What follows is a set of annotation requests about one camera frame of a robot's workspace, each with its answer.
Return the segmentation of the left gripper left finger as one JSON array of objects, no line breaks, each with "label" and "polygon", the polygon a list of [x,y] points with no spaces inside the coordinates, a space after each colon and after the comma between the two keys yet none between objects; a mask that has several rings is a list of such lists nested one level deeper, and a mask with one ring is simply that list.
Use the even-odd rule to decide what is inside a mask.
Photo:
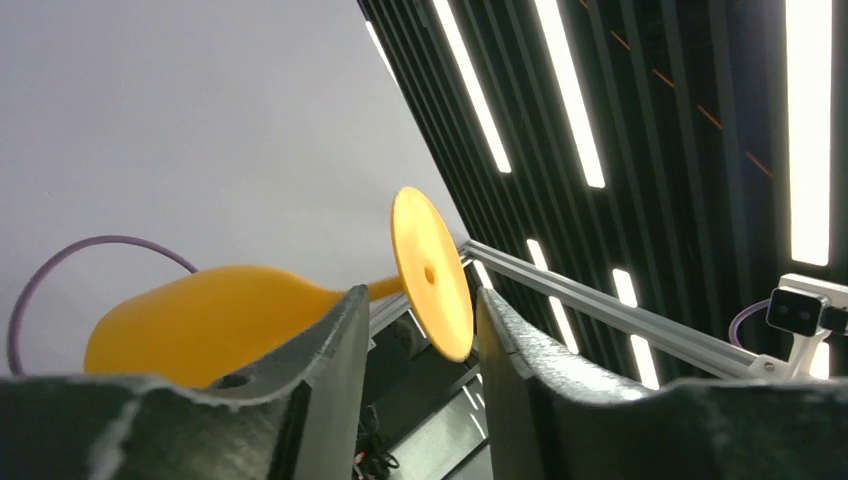
[{"label": "left gripper left finger", "polygon": [[1,382],[5,479],[347,479],[369,343],[368,291],[194,390],[150,375]]}]

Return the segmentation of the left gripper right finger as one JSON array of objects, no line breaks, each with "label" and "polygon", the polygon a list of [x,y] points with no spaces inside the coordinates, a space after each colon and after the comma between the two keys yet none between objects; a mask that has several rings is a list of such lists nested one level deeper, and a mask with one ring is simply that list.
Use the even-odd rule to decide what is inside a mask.
[{"label": "left gripper right finger", "polygon": [[497,479],[843,479],[847,385],[680,380],[612,373],[476,296]]}]

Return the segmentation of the yellow-orange plastic wine glass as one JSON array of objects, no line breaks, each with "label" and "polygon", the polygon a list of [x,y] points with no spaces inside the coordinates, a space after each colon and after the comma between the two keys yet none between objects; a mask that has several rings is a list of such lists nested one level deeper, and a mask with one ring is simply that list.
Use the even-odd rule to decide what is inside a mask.
[{"label": "yellow-orange plastic wine glass", "polygon": [[[439,211],[420,190],[399,190],[390,211],[398,274],[368,284],[368,301],[404,293],[431,344],[465,361],[474,336],[460,256]],[[120,303],[88,340],[87,374],[158,374],[207,387],[286,343],[344,296],[295,273],[229,265],[192,273]]]}]

